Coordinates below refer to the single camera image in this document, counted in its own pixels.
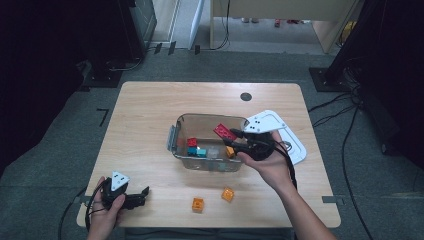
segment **light wood tabletop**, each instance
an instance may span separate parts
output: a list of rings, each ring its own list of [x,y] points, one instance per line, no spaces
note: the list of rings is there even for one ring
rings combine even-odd
[[[252,96],[241,99],[242,93]],[[248,166],[237,172],[186,169],[166,148],[169,129],[185,113],[250,117],[275,111],[305,146],[295,165],[300,195],[327,227],[340,225],[333,196],[301,89],[282,83],[126,82],[113,111],[86,195],[101,176],[118,171],[130,177],[127,194],[150,187],[145,206],[125,213],[121,227],[227,228],[291,227],[277,194]],[[234,198],[221,198],[224,187]],[[202,213],[193,198],[204,199]],[[85,226],[81,205],[77,223]]]

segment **gray floor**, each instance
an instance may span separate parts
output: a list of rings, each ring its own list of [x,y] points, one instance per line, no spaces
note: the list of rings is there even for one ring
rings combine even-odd
[[[192,5],[188,0],[181,1],[180,8],[195,9]],[[189,18],[188,10],[183,15]],[[184,42],[188,38],[184,40],[183,36],[187,36],[184,32],[187,23],[182,24],[182,19],[179,14],[173,39],[177,47],[186,48]],[[202,49],[208,46],[206,28],[205,23],[196,39]],[[238,45],[234,34],[230,35],[234,39],[231,46]],[[313,36],[310,32],[298,34]],[[311,49],[319,48],[316,42],[312,43],[313,39],[304,41],[311,41],[308,43],[313,45]],[[328,67],[333,55],[316,50],[300,52],[305,48],[294,43],[290,49],[276,47],[263,52],[256,48],[258,45],[267,44],[252,43],[247,49],[237,51],[205,50],[198,55],[183,49],[172,55],[165,49],[159,54],[149,52],[140,66],[124,72],[121,84],[125,81],[290,82],[300,85],[308,108],[338,94],[316,92],[308,72],[309,67]],[[57,238],[63,211],[89,180],[118,94],[119,87],[74,93],[40,144],[6,169],[0,182],[0,239]],[[311,123],[350,104],[350,100],[343,100],[311,112]],[[102,126],[104,112],[97,109],[110,109]],[[349,195],[345,170],[353,197],[374,239],[424,239],[424,172],[402,156],[382,155],[375,126],[362,110],[356,115],[346,144],[343,168],[342,142],[352,117],[350,111],[314,128],[334,195],[344,202],[338,206],[341,225],[331,231],[339,239],[367,239]],[[66,214],[62,239],[86,237],[85,229],[75,221],[78,209],[74,204]],[[120,238],[122,230],[117,229],[113,239]]]

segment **wooden table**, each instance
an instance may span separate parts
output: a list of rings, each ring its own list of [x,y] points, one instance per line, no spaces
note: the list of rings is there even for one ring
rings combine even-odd
[[[228,1],[210,1],[211,48],[214,48],[214,18],[227,16]],[[228,16],[313,20],[312,26],[322,49],[324,53],[328,53],[355,11],[358,2],[359,0],[231,0]]]
[[[242,93],[252,99],[243,101]],[[171,125],[184,113],[249,117],[273,110],[305,146],[297,165],[299,192],[327,227],[340,225],[333,196],[301,89],[279,83],[127,82],[123,85],[86,195],[112,171],[131,178],[127,194],[150,186],[143,207],[127,211],[121,227],[228,228],[291,227],[277,194],[259,174],[243,165],[238,172],[188,170],[167,151]],[[221,199],[225,186],[235,191],[231,203]],[[205,201],[202,213],[191,209],[194,197]],[[77,222],[84,225],[85,206]]]

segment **plastic container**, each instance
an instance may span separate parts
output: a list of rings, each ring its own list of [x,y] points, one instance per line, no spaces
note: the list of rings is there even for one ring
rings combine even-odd
[[[229,158],[222,139],[213,131],[220,123],[228,129],[242,129],[245,118],[211,114],[183,114],[171,126],[168,150],[180,159],[187,169],[236,172],[242,162],[237,157]],[[206,150],[206,157],[190,156],[187,139],[196,138],[197,148]]]

